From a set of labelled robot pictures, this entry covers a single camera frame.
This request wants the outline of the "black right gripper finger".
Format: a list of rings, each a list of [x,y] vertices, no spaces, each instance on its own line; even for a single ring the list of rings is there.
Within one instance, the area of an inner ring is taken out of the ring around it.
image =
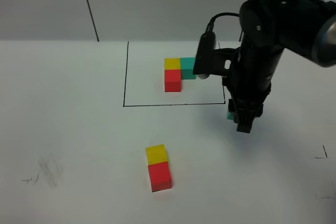
[[[235,123],[237,124],[237,132],[250,133],[254,117],[252,116],[241,116],[235,115]]]

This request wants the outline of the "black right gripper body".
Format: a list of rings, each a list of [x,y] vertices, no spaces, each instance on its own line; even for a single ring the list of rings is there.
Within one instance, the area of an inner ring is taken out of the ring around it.
[[[260,94],[258,97],[255,98],[239,98],[234,97],[229,99],[228,111],[235,115],[240,115],[240,113],[244,114],[247,112],[247,116],[254,116],[254,118],[261,117],[263,113],[263,102],[265,101],[266,97],[271,92],[271,83],[269,84],[266,91]]]

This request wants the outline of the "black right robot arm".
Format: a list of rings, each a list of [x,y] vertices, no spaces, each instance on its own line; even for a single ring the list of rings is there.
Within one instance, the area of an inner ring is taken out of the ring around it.
[[[237,131],[249,133],[285,49],[324,68],[335,65],[335,2],[248,0],[239,20],[243,39],[225,81]]]

